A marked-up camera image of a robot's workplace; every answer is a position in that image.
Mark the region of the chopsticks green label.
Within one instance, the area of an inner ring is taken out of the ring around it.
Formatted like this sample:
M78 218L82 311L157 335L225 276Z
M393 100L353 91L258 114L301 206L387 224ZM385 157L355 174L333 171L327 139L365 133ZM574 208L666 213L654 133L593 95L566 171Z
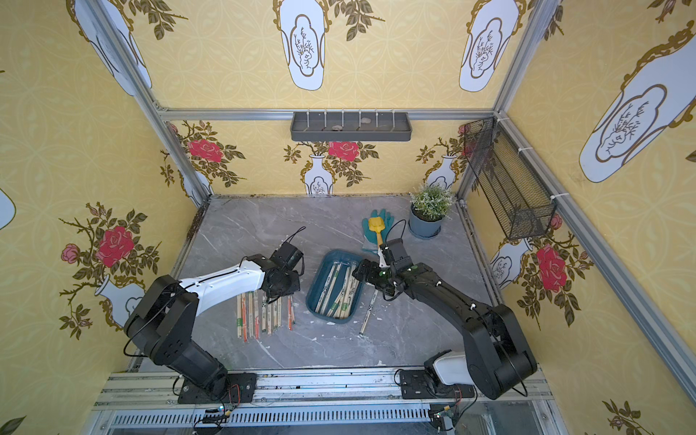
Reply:
M281 298L277 299L275 302L275 330L279 329L282 324L282 313L283 313L283 300Z

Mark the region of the chopsticks red print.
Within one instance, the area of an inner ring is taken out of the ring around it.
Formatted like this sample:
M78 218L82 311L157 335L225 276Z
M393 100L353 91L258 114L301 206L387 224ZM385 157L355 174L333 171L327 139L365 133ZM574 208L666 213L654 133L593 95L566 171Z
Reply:
M254 337L258 341L260 339L261 332L261 308L259 291L255 291L253 295L253 315L254 315Z

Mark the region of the chopsticks green text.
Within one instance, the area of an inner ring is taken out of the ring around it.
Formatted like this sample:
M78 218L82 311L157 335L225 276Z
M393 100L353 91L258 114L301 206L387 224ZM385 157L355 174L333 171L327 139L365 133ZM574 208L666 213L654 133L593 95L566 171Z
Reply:
M266 333L272 335L275 328L275 308L271 303L266 304Z

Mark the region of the chopsticks red leaf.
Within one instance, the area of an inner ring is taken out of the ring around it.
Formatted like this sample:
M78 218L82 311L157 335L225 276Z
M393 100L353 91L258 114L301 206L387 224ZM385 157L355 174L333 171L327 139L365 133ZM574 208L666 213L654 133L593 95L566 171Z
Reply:
M248 310L247 310L247 297L246 294L240 296L240 309L241 309L241 335L244 343L248 342Z

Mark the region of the chopsticks bamboo print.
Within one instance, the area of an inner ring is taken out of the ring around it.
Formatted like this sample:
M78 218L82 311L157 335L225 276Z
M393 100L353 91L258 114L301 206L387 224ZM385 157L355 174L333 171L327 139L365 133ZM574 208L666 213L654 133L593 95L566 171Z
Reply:
M236 317L237 317L237 338L243 338L243 297L238 295L236 297Z

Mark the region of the teal plastic storage box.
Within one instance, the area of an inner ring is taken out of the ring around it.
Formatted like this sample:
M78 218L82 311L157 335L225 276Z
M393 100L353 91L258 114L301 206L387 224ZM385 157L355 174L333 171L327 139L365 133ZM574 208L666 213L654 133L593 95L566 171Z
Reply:
M311 314L336 324L350 321L364 289L364 283L353 276L362 260L344 250L332 250L324 256L306 296Z

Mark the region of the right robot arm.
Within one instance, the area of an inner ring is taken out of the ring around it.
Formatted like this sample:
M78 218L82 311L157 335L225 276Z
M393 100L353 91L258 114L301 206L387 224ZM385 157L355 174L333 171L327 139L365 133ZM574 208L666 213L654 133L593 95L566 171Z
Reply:
M404 294L429 306L460 333L462 352L442 351L424 363L433 390L472 385L496 400L537 372L518 319L504 304L490 306L464 295L423 263L382 269L364 260L352 276L388 297Z

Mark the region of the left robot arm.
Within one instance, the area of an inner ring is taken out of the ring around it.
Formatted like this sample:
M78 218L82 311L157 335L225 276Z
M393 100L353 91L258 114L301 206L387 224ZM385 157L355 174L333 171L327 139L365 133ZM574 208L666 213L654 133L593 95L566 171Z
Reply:
M195 321L206 310L249 292L262 290L272 304L300 290L303 254L253 255L201 277L157 278L128 318L129 342L154 364L179 373L212 398L228 389L228 369L193 339Z

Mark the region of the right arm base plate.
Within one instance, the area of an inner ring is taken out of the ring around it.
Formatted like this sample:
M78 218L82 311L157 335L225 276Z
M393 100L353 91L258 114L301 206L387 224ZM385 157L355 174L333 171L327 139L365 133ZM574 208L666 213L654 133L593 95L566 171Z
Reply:
M398 369L393 378L401 389L401 395L406 400L460 400L475 397L475 389L471 385L445 385L432 373L425 369Z

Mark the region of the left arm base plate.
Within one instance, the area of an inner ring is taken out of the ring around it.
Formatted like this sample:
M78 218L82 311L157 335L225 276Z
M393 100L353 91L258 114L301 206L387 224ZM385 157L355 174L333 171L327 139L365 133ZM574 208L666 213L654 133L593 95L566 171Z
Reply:
M230 404L239 405L253 402L257 389L256 373L229 373L220 388L213 393L199 388L193 382L186 381L177 398L178 404Z

